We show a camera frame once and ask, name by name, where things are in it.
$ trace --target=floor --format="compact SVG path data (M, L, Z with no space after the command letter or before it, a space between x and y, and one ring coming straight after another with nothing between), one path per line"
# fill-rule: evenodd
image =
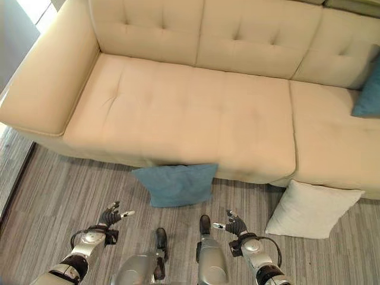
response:
M0 221L33 142L0 123Z
M119 243L106 248L82 284L109 284L130 256L153 248L154 229L169 234L167 283L197 283L195 248L198 220L208 214L225 222L234 208L248 228L263 235L281 188L215 179L213 199L202 204L158 209L128 166L59 156L37 146L12 201L0 238L0 276L6 285L29 284L69 253L69 237L92 225L105 206L121 201L121 210L135 210L117 225ZM339 221L326 240L271 236L283 252L283 271L307 285L380 284L380 201L361 199ZM230 284L254 284L242 258L227 247L232 236L213 230L223 245ZM264 242L274 260L276 250Z

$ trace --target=window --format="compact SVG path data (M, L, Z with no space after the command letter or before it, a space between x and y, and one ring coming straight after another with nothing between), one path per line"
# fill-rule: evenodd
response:
M17 0L40 33L44 33L57 15L51 0Z

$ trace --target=back cushion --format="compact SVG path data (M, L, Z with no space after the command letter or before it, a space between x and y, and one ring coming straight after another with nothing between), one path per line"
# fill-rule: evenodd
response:
M196 66L291 78L321 6L285 0L205 0Z
M360 88L380 51L380 19L324 9L294 80Z
M194 65L203 0L90 0L104 53Z

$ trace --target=sofa armrest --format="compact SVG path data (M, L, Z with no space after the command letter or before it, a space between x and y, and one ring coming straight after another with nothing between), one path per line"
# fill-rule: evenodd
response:
M0 121L62 135L98 55L88 0L67 0L4 90Z

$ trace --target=blue pillow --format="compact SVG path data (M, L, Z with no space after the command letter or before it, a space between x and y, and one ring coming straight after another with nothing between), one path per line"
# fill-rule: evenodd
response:
M355 103L352 115L355 117L380 116L380 56Z
M153 207L178 207L211 198L217 164L141 168L132 173L149 190Z

